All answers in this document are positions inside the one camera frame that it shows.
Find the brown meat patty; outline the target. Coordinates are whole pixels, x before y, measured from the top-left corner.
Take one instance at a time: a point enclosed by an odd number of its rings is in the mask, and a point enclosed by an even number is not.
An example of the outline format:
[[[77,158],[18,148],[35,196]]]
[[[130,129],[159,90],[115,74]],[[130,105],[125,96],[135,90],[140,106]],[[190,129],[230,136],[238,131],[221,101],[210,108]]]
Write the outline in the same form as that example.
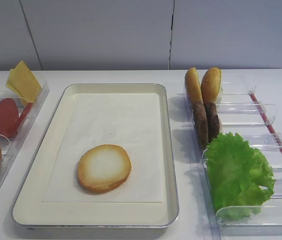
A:
[[[193,105],[194,121],[198,136],[198,144],[201,150],[205,150],[209,142],[208,121],[206,109],[202,101],[196,101]]]
[[[207,118],[208,141],[211,142],[220,133],[220,121],[214,102],[207,102],[204,104],[204,107]]]

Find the right brown meat patty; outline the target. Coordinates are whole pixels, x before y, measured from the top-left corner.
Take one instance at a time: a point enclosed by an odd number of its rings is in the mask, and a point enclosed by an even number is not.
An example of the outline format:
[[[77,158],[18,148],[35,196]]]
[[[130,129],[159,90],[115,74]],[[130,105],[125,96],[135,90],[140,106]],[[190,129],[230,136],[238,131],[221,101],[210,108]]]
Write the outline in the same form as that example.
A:
[[[211,142],[220,133],[220,121],[214,102],[207,102],[204,104],[204,107],[207,118],[208,141]]]

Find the yellow cheese slices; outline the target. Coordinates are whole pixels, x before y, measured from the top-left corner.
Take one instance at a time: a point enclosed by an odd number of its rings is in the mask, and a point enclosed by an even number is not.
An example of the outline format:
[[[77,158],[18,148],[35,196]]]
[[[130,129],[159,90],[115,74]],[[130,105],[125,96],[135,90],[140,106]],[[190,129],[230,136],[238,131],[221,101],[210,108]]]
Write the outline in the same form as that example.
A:
[[[20,97],[23,106],[34,103],[42,90],[38,80],[23,60],[15,68],[10,69],[6,87]]]

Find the left clear acrylic rack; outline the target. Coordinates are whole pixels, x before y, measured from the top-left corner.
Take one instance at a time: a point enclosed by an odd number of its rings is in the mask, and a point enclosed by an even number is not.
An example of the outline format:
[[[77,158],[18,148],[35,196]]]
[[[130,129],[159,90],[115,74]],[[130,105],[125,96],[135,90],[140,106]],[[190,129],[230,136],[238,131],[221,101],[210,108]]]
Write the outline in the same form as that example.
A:
[[[42,89],[33,103],[30,112],[20,126],[15,137],[7,138],[0,134],[0,188],[50,92],[44,76],[38,71],[34,71],[33,75],[38,80]],[[21,98],[15,92],[6,87],[7,77],[7,72],[0,72],[0,101],[5,98],[12,98],[16,103],[19,115],[21,115],[26,106],[23,106]]]

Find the cream metal tray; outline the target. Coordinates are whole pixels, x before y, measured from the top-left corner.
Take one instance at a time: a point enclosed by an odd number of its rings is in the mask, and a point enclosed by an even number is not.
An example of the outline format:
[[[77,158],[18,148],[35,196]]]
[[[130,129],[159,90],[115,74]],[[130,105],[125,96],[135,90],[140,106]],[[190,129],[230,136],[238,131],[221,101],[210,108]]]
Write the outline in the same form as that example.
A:
[[[57,118],[76,94],[157,94],[163,147],[161,202],[46,202],[43,200],[57,157],[52,131]],[[168,116],[166,89],[154,83],[79,83],[68,86],[57,105],[43,140],[16,197],[12,217],[29,228],[157,228],[164,229],[179,213],[178,193]]]

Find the thin red tomato slice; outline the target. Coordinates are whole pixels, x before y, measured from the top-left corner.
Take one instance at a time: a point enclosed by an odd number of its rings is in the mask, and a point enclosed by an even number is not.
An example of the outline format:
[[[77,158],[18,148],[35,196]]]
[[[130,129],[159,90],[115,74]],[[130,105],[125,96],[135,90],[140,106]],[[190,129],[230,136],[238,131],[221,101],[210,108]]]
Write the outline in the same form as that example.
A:
[[[33,103],[29,102],[26,105],[26,107],[23,109],[23,111],[20,114],[19,118],[17,119],[17,121],[15,122],[14,126],[12,127],[12,138],[14,138],[17,135],[19,128],[21,127],[21,125],[25,121],[25,119],[26,119],[27,115],[29,114],[32,106],[33,106]]]

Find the right clear acrylic rack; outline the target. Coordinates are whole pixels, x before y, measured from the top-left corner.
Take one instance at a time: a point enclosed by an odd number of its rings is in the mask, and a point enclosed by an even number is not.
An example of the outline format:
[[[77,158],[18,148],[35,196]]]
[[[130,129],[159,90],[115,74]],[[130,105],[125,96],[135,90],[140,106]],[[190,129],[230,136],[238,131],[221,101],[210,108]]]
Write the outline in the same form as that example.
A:
[[[261,206],[228,206],[214,210],[207,175],[206,152],[197,141],[193,109],[184,97],[187,123],[194,147],[194,165],[198,171],[204,196],[204,227],[210,240],[225,240],[239,236],[264,238],[282,235],[282,136],[273,128],[277,113],[274,104],[263,104],[253,88],[222,86],[216,101],[220,127],[224,133],[240,134],[252,148],[259,149],[273,169],[275,185],[270,200]]]

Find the toasted bread slice on tray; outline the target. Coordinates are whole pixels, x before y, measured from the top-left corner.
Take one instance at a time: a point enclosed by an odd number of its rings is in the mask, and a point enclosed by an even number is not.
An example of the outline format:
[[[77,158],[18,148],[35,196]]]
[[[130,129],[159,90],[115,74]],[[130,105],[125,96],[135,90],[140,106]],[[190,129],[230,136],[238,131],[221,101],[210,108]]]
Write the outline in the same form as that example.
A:
[[[131,170],[131,160],[123,147],[102,144],[88,150],[80,158],[77,180],[85,190],[102,194],[123,184]]]

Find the left bun half right rack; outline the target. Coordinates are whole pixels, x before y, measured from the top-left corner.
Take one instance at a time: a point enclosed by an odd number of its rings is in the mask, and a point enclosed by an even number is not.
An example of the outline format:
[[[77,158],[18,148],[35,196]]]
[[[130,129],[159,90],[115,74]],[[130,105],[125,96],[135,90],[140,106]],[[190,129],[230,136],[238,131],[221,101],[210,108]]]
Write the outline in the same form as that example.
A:
[[[191,103],[203,102],[197,69],[192,67],[185,74],[185,88]]]

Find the left brown meat patty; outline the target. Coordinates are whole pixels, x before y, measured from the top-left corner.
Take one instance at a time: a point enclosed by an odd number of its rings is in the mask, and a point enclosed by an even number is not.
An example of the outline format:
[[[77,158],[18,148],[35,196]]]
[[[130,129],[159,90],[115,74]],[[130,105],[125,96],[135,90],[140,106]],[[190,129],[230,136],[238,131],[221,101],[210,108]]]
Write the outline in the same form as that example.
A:
[[[193,105],[194,121],[198,136],[198,144],[201,150],[205,150],[209,142],[208,121],[206,109],[202,101],[196,101]]]

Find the green lettuce leaf in rack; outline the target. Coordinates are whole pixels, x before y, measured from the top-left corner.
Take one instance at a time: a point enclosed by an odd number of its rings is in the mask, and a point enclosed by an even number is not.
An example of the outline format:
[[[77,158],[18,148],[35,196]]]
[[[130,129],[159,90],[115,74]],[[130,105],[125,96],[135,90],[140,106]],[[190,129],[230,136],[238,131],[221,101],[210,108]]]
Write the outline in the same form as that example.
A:
[[[230,132],[214,138],[205,155],[216,215],[238,221],[260,213],[260,206],[274,194],[276,182],[264,154]]]

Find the bun half rack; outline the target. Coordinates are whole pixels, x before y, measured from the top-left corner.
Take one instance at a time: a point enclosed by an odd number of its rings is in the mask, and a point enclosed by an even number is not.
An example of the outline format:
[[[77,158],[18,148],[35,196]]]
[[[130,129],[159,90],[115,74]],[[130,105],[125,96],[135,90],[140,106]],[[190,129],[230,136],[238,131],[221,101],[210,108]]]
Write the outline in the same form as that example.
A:
[[[192,67],[185,74],[185,88],[191,103],[203,102],[197,69]]]
[[[203,103],[215,103],[221,87],[222,73],[218,67],[209,68],[201,81]]]

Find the white paper sheet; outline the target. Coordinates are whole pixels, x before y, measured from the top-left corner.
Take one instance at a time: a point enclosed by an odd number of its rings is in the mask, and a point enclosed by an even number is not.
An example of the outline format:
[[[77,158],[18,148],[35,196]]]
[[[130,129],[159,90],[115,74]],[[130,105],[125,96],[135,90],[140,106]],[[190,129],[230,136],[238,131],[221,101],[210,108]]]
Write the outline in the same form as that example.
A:
[[[45,202],[163,201],[164,154],[157,94],[75,94],[57,121],[52,130],[57,155]],[[94,194],[79,185],[77,164],[86,151],[104,144],[123,147],[132,168],[119,187]]]

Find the clear acrylic rack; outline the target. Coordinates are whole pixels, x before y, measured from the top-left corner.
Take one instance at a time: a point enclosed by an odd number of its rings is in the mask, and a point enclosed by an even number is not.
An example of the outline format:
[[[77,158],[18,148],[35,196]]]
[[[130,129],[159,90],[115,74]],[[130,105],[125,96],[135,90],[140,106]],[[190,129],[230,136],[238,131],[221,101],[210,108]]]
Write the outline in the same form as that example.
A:
[[[184,97],[187,123],[194,147],[194,165],[198,171],[204,196],[204,227],[210,240],[225,240],[239,236],[264,238],[282,235],[282,136],[273,128],[277,113],[274,104],[263,104],[253,88],[222,86],[216,101],[220,127],[224,133],[240,134],[252,148],[259,149],[273,169],[275,185],[270,200],[261,206],[228,206],[214,210],[207,175],[206,152],[197,141],[193,109]]]
[[[0,134],[0,188],[50,92],[44,76],[38,71],[34,71],[33,75],[38,80],[42,89],[33,103],[30,112],[20,126],[15,137],[7,138]],[[15,92],[6,87],[7,77],[7,72],[0,72],[0,101],[5,98],[12,98],[16,103],[19,115],[21,115],[26,106],[23,106],[21,98]]]

